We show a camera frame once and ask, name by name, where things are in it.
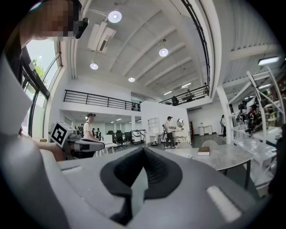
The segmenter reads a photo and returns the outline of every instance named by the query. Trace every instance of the air conditioner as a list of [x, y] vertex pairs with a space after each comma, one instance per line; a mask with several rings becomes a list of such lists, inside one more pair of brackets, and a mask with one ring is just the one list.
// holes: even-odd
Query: air conditioner
[[107, 43], [113, 38], [116, 31], [106, 27], [107, 23], [102, 22], [99, 24], [94, 24], [93, 30], [91, 32], [88, 48], [94, 51], [106, 52]]

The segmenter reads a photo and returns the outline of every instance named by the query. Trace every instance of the green foliage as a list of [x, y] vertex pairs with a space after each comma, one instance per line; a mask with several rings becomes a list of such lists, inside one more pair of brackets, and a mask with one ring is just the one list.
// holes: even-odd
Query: green foliage
[[[36, 70], [37, 74], [39, 75], [39, 77], [41, 79], [44, 75], [44, 68], [37, 65], [37, 58], [33, 60], [33, 64], [35, 66], [35, 70]], [[43, 83], [47, 87], [47, 80], [46, 79], [43, 81]], [[29, 90], [32, 94], [35, 93], [35, 89], [30, 84], [27, 86], [27, 90]]]

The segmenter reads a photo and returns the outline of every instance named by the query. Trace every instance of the brown book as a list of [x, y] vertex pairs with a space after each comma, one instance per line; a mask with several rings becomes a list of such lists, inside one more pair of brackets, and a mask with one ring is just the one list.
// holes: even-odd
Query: brown book
[[210, 148], [209, 147], [201, 147], [198, 149], [199, 156], [209, 156], [210, 155]]

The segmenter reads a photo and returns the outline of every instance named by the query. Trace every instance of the window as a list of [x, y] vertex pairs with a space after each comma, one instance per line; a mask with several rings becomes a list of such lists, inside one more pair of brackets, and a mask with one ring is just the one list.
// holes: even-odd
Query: window
[[[23, 49], [23, 85], [26, 95], [33, 101], [22, 123], [23, 134], [43, 137], [47, 100], [56, 76], [61, 69], [59, 42], [32, 40]], [[33, 63], [38, 78], [33, 76], [28, 63]]]

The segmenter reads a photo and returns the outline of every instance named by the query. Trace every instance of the white table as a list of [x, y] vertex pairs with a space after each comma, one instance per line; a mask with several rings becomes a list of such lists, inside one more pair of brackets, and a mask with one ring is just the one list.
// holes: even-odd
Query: white table
[[244, 187], [248, 188], [249, 176], [250, 176], [250, 164], [251, 159], [254, 157], [248, 151], [241, 147], [234, 146], [232, 144], [219, 145], [216, 148], [210, 149], [209, 156], [198, 156], [199, 148], [185, 148], [185, 149], [166, 149], [166, 152], [179, 154], [189, 153], [192, 155], [191, 159], [203, 162], [217, 171], [224, 170], [224, 174], [227, 174], [227, 170], [239, 165], [247, 164], [246, 177]]

